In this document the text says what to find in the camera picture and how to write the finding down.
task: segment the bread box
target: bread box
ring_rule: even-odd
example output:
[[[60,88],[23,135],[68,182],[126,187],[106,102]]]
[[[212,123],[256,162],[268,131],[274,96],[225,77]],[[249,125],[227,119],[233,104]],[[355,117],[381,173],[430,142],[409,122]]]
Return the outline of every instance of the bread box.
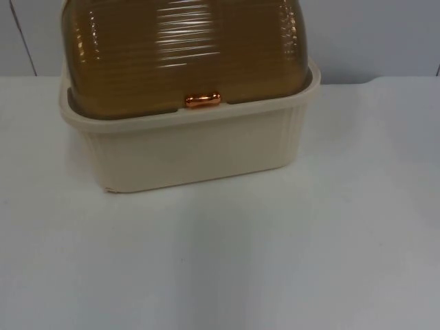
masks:
[[[102,187],[277,168],[320,72],[297,0],[67,0],[60,110]]]

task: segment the ribbed side panel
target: ribbed side panel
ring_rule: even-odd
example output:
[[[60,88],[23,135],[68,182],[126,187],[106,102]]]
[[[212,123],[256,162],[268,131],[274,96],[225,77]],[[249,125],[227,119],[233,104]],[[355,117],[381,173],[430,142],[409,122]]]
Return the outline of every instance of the ribbed side panel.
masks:
[[[84,134],[100,185],[129,193],[287,165],[304,113],[300,105],[165,129]]]

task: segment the copper handle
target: copper handle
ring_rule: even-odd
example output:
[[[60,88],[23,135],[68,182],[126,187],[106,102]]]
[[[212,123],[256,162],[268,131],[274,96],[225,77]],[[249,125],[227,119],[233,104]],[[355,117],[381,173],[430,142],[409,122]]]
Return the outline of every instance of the copper handle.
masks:
[[[220,93],[189,95],[186,100],[186,106],[194,109],[197,107],[206,107],[208,105],[219,105],[221,102]]]

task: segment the container rim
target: container rim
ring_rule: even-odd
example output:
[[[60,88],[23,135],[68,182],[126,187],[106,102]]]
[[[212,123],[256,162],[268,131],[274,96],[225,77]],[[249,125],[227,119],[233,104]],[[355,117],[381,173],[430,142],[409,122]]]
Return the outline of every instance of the container rim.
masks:
[[[311,80],[309,85],[300,93],[284,98],[275,98],[240,104],[220,104],[218,107],[200,110],[179,109],[174,113],[162,115],[148,115],[137,118],[121,120],[97,120],[84,117],[69,106],[67,90],[70,87],[67,77],[67,70],[63,68],[61,74],[61,86],[59,105],[63,119],[78,129],[88,133],[129,133],[139,130],[157,129],[182,124],[192,124],[225,118],[247,116],[257,113],[265,113],[279,109],[300,107],[306,105],[319,89],[321,83],[321,72],[315,62],[309,58],[309,73]]]

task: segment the white wall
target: white wall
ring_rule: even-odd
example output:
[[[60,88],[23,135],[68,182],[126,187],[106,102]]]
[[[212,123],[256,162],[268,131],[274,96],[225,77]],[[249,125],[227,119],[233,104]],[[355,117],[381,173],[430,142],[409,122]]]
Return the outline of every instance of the white wall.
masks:
[[[31,76],[34,72],[6,0],[0,1],[0,76]]]
[[[439,0],[302,0],[310,54],[326,83],[434,76]],[[58,75],[61,0],[13,0],[38,75]]]

